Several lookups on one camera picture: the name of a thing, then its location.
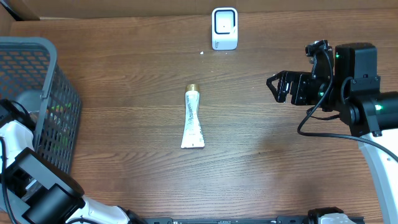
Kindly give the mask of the white tube gold cap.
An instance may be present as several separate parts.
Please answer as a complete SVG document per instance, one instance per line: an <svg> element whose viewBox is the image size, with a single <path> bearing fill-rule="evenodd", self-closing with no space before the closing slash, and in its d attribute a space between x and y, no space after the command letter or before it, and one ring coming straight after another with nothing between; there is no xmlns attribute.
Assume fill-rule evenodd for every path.
<svg viewBox="0 0 398 224"><path fill-rule="evenodd" d="M205 140L198 119L200 91L197 84L188 84L185 90L185 125L181 148L204 148Z"/></svg>

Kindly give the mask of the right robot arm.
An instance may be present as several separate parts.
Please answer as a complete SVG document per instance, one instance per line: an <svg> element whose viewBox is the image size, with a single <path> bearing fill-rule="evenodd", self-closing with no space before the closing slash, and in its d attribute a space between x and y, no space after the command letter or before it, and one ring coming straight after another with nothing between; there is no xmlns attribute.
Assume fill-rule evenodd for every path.
<svg viewBox="0 0 398 224"><path fill-rule="evenodd" d="M377 48L368 42L331 47L319 40L305 48L309 72L283 70L267 79L276 102L307 106L297 127L302 136L358 142L371 172L385 223L397 223L397 92L381 92ZM334 112L349 134L302 131L317 109Z"/></svg>

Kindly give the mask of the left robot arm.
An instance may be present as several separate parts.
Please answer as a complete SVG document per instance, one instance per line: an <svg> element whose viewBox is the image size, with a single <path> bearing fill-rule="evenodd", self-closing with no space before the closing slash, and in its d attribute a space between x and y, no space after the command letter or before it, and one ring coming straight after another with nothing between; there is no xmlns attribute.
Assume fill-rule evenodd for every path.
<svg viewBox="0 0 398 224"><path fill-rule="evenodd" d="M33 149L35 123L16 101L1 100L1 209L12 223L143 223L130 210L85 196L82 187Z"/></svg>

